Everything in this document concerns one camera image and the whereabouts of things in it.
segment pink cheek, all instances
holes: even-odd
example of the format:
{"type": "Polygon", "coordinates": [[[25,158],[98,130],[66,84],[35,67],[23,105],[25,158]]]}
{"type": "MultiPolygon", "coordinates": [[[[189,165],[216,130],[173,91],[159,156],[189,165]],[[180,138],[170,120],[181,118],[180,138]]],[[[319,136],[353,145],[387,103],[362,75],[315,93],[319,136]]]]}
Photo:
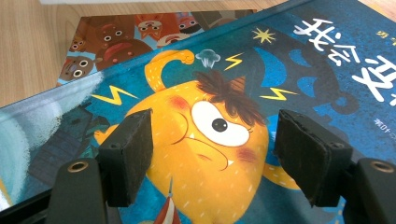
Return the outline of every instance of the pink cheek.
{"type": "Polygon", "coordinates": [[[169,99],[169,105],[178,110],[189,109],[189,103],[180,96],[173,96],[169,99]]]}
{"type": "Polygon", "coordinates": [[[254,163],[258,161],[256,153],[248,147],[238,148],[236,151],[236,156],[240,161],[245,161],[249,163],[254,163]]]}

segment orange cartoon character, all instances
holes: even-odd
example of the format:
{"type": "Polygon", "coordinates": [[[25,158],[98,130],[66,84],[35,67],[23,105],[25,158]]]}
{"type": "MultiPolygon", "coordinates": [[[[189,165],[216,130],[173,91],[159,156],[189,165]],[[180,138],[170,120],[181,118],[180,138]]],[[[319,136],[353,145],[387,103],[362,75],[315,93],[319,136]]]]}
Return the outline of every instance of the orange cartoon character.
{"type": "MultiPolygon", "coordinates": [[[[190,64],[189,50],[168,50],[145,68],[155,91],[128,113],[151,108],[153,157],[148,179],[167,195],[173,179],[176,208],[193,223],[234,223],[248,209],[262,179],[268,131],[245,79],[197,73],[197,80],[166,89],[161,74],[173,60],[190,64]]],[[[117,127],[96,132],[101,144],[117,127]]]]}
{"type": "Polygon", "coordinates": [[[139,14],[135,15],[140,38],[151,36],[157,41],[157,48],[162,48],[190,35],[182,34],[177,25],[175,13],[139,14]]]}

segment brown hair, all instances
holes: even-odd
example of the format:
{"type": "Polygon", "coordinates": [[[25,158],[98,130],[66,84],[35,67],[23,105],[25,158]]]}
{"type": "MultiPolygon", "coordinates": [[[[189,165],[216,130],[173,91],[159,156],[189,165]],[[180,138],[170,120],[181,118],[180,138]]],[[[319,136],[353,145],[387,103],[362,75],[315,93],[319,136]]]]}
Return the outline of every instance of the brown hair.
{"type": "Polygon", "coordinates": [[[198,89],[213,95],[210,103],[224,102],[227,113],[233,118],[239,115],[247,125],[253,126],[254,122],[265,124],[258,104],[248,98],[243,90],[238,90],[232,82],[225,80],[221,72],[211,70],[209,74],[196,72],[195,75],[199,82],[198,89]]]}

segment children's book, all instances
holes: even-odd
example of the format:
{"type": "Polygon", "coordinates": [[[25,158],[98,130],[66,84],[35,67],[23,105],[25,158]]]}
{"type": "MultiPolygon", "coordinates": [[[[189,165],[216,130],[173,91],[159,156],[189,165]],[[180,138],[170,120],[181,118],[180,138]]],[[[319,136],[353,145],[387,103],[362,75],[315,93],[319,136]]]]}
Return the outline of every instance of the children's book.
{"type": "Polygon", "coordinates": [[[343,223],[344,199],[311,207],[279,165],[278,111],[314,119],[353,161],[396,163],[395,38],[359,1],[289,1],[5,106],[1,209],[151,109],[151,165],[123,223],[343,223]]]}
{"type": "Polygon", "coordinates": [[[194,11],[82,17],[57,85],[102,71],[255,10],[194,11]]]}

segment brown cartoon animal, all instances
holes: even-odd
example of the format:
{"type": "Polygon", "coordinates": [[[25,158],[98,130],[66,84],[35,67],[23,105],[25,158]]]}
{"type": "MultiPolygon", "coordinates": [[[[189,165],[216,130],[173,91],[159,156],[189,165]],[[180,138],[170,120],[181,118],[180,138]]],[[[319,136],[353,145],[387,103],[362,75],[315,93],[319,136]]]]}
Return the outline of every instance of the brown cartoon animal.
{"type": "Polygon", "coordinates": [[[73,37],[73,43],[70,46],[69,51],[72,51],[72,52],[75,52],[75,51],[84,52],[86,50],[85,44],[86,44],[85,39],[83,39],[79,35],[75,35],[73,37]]]}
{"type": "Polygon", "coordinates": [[[84,17],[75,40],[71,48],[94,53],[98,71],[152,51],[134,39],[134,15],[84,17]]]}
{"type": "Polygon", "coordinates": [[[66,57],[57,86],[62,85],[63,82],[69,82],[87,76],[97,62],[98,60],[92,60],[84,56],[66,57]]]}

